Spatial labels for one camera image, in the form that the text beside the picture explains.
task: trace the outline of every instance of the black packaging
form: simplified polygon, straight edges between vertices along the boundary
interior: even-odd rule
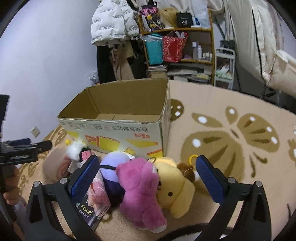
[[[81,203],[77,203],[76,207],[78,212],[83,217],[83,219],[87,222],[87,224],[91,227],[92,230],[95,230],[98,226],[101,218],[96,216],[94,212],[94,208],[88,206],[87,204],[88,195],[86,194]]]
[[[178,28],[190,28],[193,25],[191,13],[177,13]]]

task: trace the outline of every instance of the stack of books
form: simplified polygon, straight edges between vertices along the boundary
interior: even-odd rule
[[[148,68],[151,78],[166,78],[167,65],[151,65]]]

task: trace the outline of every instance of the beige rug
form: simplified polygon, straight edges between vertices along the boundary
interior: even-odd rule
[[[187,162],[192,154],[204,154],[226,176],[250,184],[260,180],[269,203],[274,238],[289,219],[288,207],[292,212],[296,208],[296,116],[260,99],[209,85],[172,80],[170,91],[173,108],[167,156]],[[66,138],[70,137],[58,126],[45,139],[65,149]],[[20,168],[19,186],[26,200],[34,181],[52,182],[42,172],[47,154]],[[190,210],[183,217],[174,219],[164,210],[168,226],[162,233],[134,228],[118,209],[103,217],[96,233],[103,241],[195,240],[218,208],[201,181],[196,187]],[[241,205],[234,212],[230,228]],[[55,207],[65,232],[71,234]]]

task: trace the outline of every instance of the white label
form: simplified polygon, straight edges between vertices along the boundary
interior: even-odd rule
[[[68,172],[73,173],[77,168],[82,167],[82,163],[79,161],[72,161],[70,166],[68,167]]]

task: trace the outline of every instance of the white puffer jacket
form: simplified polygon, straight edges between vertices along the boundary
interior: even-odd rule
[[[91,24],[91,43],[96,46],[124,44],[139,34],[133,10],[126,0],[102,0]]]

